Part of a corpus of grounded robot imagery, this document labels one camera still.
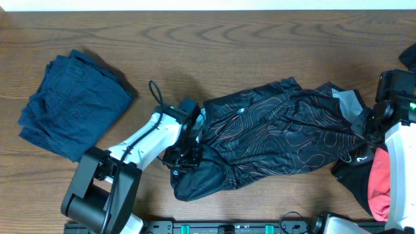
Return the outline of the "black printed cycling jersey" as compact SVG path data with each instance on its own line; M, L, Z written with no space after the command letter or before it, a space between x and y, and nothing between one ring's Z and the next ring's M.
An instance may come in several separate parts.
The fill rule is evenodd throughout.
M373 151L352 130L364 108L355 90L331 83L303 89L293 78L208 100L201 162L191 172L172 173L174 196L189 202L337 160L369 161Z

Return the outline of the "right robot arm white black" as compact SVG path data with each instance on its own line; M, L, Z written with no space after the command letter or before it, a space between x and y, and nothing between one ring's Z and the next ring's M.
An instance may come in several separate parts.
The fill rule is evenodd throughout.
M394 97L374 109L352 108L352 130L375 148L367 203L371 215L388 231L415 233L415 100Z

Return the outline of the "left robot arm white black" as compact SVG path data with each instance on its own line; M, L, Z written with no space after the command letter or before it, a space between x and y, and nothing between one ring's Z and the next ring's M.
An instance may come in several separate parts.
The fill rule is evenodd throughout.
M174 172L195 170L202 157L196 122L201 109L184 100L178 107L155 108L149 122L123 142L85 151L62 201L61 213L92 233L140 233L133 214L143 171L164 153Z

